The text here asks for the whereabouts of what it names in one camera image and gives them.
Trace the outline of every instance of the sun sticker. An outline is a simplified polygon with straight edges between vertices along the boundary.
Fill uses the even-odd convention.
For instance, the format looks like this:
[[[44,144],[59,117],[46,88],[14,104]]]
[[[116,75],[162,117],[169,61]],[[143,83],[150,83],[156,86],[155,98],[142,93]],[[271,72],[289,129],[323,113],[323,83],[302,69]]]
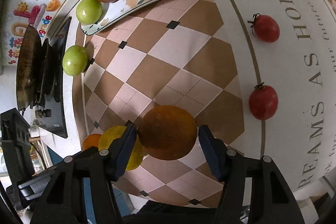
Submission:
[[[18,9],[20,12],[25,12],[25,11],[28,10],[28,5],[27,5],[26,2],[21,2],[21,3],[18,5],[17,9]]]

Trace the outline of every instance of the frying pan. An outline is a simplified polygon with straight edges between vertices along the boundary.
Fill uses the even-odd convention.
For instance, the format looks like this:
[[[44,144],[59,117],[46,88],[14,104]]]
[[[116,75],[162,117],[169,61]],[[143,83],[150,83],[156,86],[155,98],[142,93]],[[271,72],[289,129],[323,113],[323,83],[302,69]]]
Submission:
[[[33,101],[41,66],[42,44],[37,30],[29,25],[22,40],[16,71],[16,100],[19,111]]]

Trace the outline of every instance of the lemon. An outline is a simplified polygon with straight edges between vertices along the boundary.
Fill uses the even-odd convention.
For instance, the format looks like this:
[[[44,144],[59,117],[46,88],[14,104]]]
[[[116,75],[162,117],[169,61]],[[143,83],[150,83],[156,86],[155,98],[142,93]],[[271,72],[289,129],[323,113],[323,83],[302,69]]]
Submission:
[[[113,140],[120,138],[124,133],[126,126],[116,126],[107,129],[98,141],[98,149],[108,149]],[[136,136],[135,145],[129,158],[126,171],[134,170],[139,167],[143,159],[143,148],[141,146],[139,136]]]

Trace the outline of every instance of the gas burner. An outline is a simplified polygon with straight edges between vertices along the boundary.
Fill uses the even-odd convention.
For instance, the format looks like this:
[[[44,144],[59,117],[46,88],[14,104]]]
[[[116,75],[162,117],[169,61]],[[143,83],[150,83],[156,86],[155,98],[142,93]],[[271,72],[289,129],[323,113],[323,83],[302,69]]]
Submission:
[[[36,120],[45,130],[67,138],[63,107],[63,68],[69,17],[49,42],[41,39],[33,27],[28,27],[22,41],[17,68],[17,104],[24,111],[35,111]]]

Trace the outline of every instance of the cable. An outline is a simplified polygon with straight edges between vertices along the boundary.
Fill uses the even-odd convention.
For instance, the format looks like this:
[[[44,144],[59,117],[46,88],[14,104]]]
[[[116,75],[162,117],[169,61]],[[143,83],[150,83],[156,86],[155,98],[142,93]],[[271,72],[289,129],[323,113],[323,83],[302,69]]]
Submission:
[[[32,142],[30,142],[30,144],[31,144],[32,147],[34,147],[36,153],[38,153],[38,155],[40,156],[42,164],[43,164],[43,167],[44,167],[44,169],[46,169],[47,166],[46,166],[45,161],[44,161],[43,157],[41,156],[40,152],[36,149],[35,145]]]

